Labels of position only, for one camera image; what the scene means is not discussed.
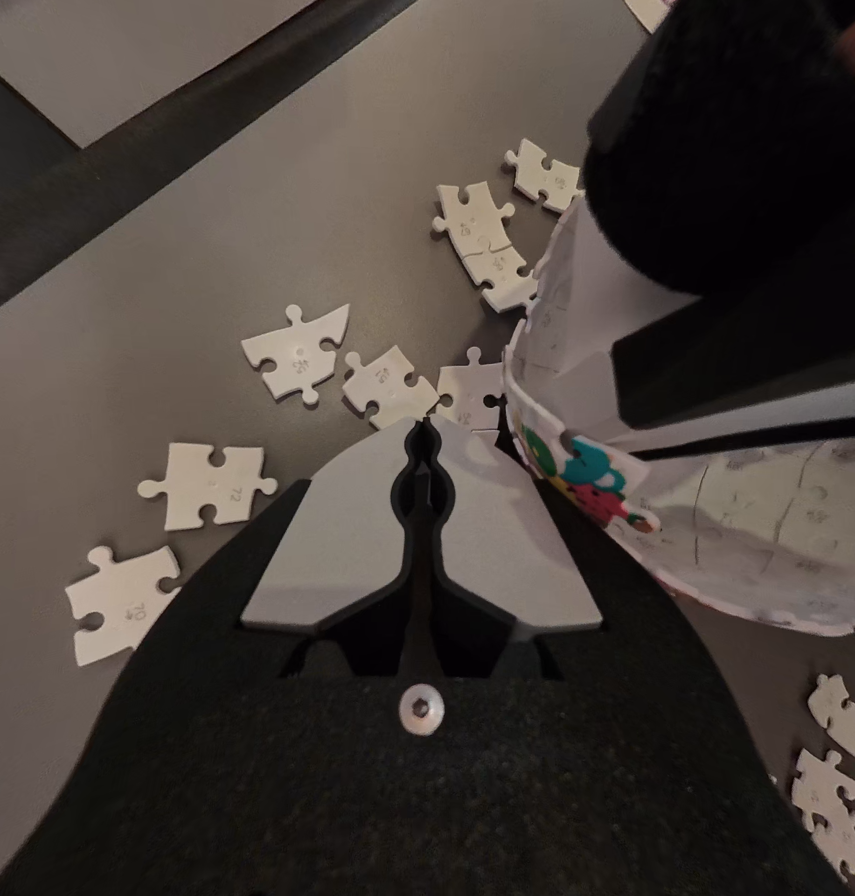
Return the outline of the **partly built white puzzle ball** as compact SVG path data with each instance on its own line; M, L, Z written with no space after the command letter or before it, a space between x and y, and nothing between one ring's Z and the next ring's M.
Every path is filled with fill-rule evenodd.
M502 355L514 443L533 476L627 550L671 594L729 615L803 633L855 630L855 436L642 461L641 431L603 422L567 427L561 399L540 394L578 359L578 420L615 404L616 338L692 308L695 297L631 270L578 307L571 271L528 277L526 319Z

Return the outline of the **single white puzzle piece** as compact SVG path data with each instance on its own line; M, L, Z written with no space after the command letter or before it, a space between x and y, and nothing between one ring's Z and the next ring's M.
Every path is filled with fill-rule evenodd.
M814 845L842 881L855 875L855 779L838 768L841 754L825 758L802 748L796 760L790 797Z
M855 703L842 676L819 674L807 706L814 721L829 737L855 757Z

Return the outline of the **puzzle pieces group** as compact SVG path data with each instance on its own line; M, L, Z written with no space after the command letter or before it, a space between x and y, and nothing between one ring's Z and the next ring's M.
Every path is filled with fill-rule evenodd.
M307 407L318 403L315 387L332 377L336 365L336 351L326 350L321 343L331 342L335 348L341 345L349 311L350 306L344 305L316 320L304 322L301 309L288 306L288 326L242 341L244 355L253 367L259 368L266 362L275 365L263 375L273 397L284 399L300 393ZM498 427L478 424L475 420L478 412L494 410L484 407L483 398L500 397L502 364L480 364L479 357L480 350L471 347L467 351L468 364L442 368L441 391L437 393L423 377L414 385L406 382L413 367L398 346L368 365L361 363L358 354L349 353L346 363L354 375L344 382L344 392L356 409L376 404L378 412L371 424L377 432L399 420L412 418L422 421L422 435L435 434L439 440L431 419L444 418L477 433L496 447ZM440 398L446 394L456 400L473 398L476 410L468 417L464 410L459 413L452 406L444 407ZM208 444L172 442L167 449L164 476L138 484L137 493L141 498L166 496L165 532L199 529L203 524L201 510L207 506L214 508L216 524L246 522L251 517L256 493L275 494L277 481L262 475L264 449L227 446L222 450L224 462L220 466L211 462L214 451L215 447ZM87 559L96 572L65 588L75 621L92 613L102 616L99 628L80 629L75 633L75 661L79 667L136 650L178 594L178 590L167 593L160 588L161 581L179 576L175 554L168 546L125 561L114 559L110 548L97 546ZM348 618L361 616L366 608Z

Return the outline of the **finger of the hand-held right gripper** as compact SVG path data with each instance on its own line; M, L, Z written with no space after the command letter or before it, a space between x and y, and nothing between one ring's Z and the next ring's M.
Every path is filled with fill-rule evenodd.
M643 460L855 438L855 382L628 432Z

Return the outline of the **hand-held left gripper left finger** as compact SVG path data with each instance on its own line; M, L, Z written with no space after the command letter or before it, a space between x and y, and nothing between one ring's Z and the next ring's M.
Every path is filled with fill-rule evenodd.
M313 475L242 613L246 627L321 633L401 586L422 434L421 420L399 420Z

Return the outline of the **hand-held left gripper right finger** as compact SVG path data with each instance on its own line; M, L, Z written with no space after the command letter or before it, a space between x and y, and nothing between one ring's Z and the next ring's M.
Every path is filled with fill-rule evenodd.
M436 462L452 485L440 529L446 578L487 604L515 640L599 628L601 611L533 478L477 433L431 422Z

